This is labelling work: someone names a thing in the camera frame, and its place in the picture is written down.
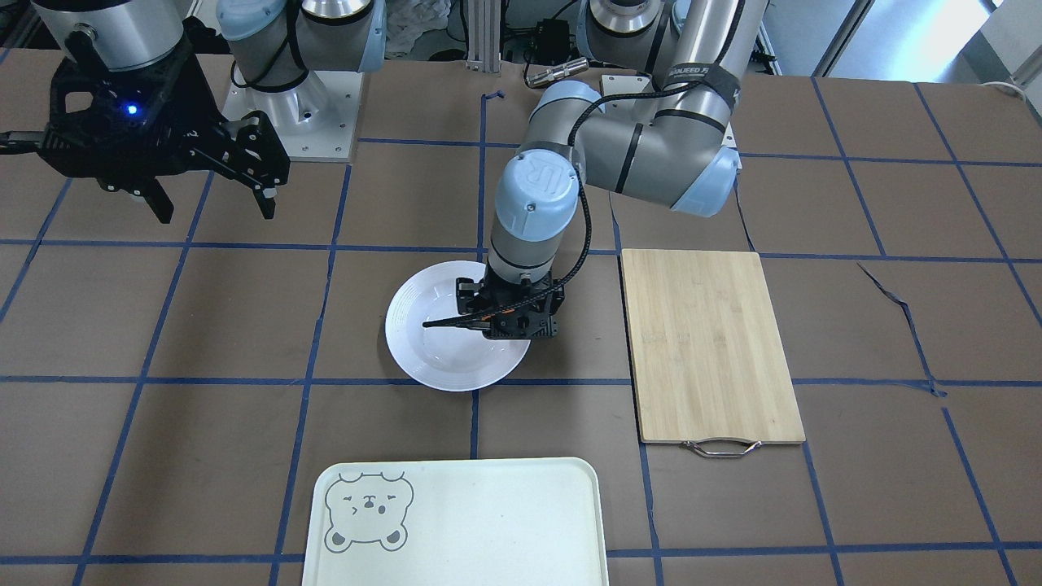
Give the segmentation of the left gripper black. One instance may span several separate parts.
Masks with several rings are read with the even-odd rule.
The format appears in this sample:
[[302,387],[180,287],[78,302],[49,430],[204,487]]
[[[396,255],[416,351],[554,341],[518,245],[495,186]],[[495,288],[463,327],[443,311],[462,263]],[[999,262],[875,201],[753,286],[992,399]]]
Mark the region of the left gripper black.
[[455,279],[455,304],[460,317],[422,322],[424,329],[432,327],[455,327],[455,329],[477,329],[487,339],[551,339],[557,336],[557,314],[565,299],[565,292],[559,289],[532,303],[514,308],[508,312],[491,317],[474,316],[490,308],[518,303],[519,300],[549,290],[554,285],[552,274],[532,282],[527,278],[512,283],[488,272],[479,282],[471,278]]

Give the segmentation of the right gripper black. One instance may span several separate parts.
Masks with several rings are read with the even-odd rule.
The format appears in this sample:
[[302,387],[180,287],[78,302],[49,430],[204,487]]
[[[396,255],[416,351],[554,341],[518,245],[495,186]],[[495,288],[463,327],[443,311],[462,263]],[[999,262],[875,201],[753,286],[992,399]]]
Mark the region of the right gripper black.
[[66,177],[102,178],[134,188],[162,224],[174,205],[158,181],[190,170],[212,170],[254,190],[265,220],[273,220],[290,160],[264,112],[231,121],[222,115],[208,79],[190,49],[175,49],[141,69],[89,74],[70,57],[50,82],[49,121],[41,156]]

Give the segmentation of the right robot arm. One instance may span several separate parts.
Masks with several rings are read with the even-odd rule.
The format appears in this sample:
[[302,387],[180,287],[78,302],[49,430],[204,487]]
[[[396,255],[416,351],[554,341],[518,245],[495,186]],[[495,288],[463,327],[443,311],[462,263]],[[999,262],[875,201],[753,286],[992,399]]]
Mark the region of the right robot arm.
[[64,177],[144,200],[167,224],[159,177],[213,171],[252,190],[273,218],[289,181],[282,139],[331,118],[320,71],[373,72],[383,64],[383,1],[220,1],[230,82],[251,108],[224,116],[195,52],[212,30],[171,1],[36,1],[64,59],[50,82],[42,131],[5,133],[2,152],[38,153]]

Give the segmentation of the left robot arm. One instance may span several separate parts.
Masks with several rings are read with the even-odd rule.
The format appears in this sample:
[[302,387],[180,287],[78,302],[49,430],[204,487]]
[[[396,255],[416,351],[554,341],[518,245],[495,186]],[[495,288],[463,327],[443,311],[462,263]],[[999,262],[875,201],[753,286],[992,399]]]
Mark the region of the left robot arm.
[[584,56],[646,74],[647,86],[615,95],[574,79],[548,86],[497,185],[483,277],[458,278],[457,314],[425,329],[477,329],[487,339],[557,334],[563,288],[589,253],[588,186],[716,215],[739,171],[725,131],[766,7],[584,1]]

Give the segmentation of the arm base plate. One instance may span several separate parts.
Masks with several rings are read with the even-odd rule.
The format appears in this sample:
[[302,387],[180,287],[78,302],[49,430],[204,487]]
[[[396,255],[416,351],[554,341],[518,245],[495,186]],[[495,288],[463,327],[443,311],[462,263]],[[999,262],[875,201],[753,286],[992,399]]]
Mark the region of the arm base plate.
[[[600,77],[600,90],[603,95],[644,94],[651,93],[654,90],[654,86],[652,86],[652,80],[649,77],[644,77],[644,75],[613,73],[604,74]],[[632,99],[618,100],[609,103],[605,108],[611,119],[641,122],[644,124],[651,122],[655,112],[658,112],[658,107],[649,104],[649,99],[639,101]],[[736,138],[734,138],[729,118],[726,119],[726,122],[727,125],[725,126],[721,144],[737,151],[739,145],[736,142]]]
[[265,112],[294,162],[348,163],[365,81],[361,72],[319,71],[282,93],[232,86],[222,114],[241,119],[255,109]]

